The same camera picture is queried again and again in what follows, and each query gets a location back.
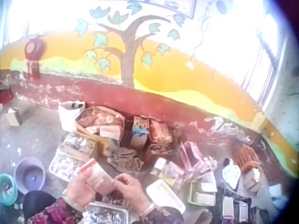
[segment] hand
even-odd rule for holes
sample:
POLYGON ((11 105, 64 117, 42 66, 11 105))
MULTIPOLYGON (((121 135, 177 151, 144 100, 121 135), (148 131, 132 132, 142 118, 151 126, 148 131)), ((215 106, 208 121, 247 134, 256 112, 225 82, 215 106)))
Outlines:
POLYGON ((84 172, 80 173, 67 185, 65 192, 65 195, 70 200, 83 208, 95 199, 95 193, 103 184, 103 179, 101 178, 93 187, 89 186, 86 180, 91 176, 91 174, 91 168, 88 168, 84 172))
POLYGON ((142 214, 151 205, 151 202, 142 190, 139 180, 128 174, 118 175, 115 179, 115 187, 139 214, 142 214))

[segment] person's left hand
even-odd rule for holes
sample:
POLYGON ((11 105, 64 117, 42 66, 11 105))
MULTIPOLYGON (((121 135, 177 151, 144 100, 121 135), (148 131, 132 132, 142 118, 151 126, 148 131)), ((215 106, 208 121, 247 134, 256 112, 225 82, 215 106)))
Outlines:
POLYGON ((92 169, 88 168, 84 172, 76 176, 69 184, 65 195, 74 203, 81 207, 87 206, 91 201, 95 199, 95 193, 101 188, 103 179, 99 179, 97 183, 91 187, 86 180, 91 176, 92 169))

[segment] red packet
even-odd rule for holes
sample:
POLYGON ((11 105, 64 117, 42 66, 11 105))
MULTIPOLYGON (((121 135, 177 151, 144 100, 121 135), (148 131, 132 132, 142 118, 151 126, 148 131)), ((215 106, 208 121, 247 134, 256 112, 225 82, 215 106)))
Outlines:
POLYGON ((97 181, 101 178, 103 178, 103 184, 101 185, 98 192, 101 195, 106 195, 115 190, 114 187, 114 179, 112 179, 104 170, 103 168, 97 163, 95 159, 90 159, 86 164, 84 164, 80 168, 80 173, 84 172, 88 168, 92 169, 91 176, 86 180, 87 183, 93 187, 97 181))

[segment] person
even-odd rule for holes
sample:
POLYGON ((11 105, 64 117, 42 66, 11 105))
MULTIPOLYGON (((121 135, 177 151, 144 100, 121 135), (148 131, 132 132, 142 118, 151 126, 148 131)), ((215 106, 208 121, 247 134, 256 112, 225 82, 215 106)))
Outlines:
MULTIPOLYGON (((82 213, 85 211, 85 207, 95 199, 96 192, 103 184, 103 179, 99 179, 93 188, 90 187, 86 180, 91 176, 91 172, 92 170, 89 168, 74 178, 58 200, 43 191, 28 192, 23 201, 25 222, 28 224, 78 223, 83 218, 82 213)), ((141 223, 183 223, 182 215, 178 210, 155 206, 143 192, 140 182, 130 175, 117 176, 114 185, 139 213, 141 223)))

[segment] floral shirt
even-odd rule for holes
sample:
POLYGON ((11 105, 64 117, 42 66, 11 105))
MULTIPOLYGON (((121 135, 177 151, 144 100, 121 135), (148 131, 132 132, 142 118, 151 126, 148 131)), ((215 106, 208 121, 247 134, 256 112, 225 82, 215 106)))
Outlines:
MULTIPOLYGON (((83 218, 81 212, 78 212, 59 198, 55 203, 45 208, 40 213, 31 217, 28 224, 76 224, 83 218)), ((144 224, 182 224, 180 219, 175 218, 169 212, 155 208, 142 219, 144 224)))

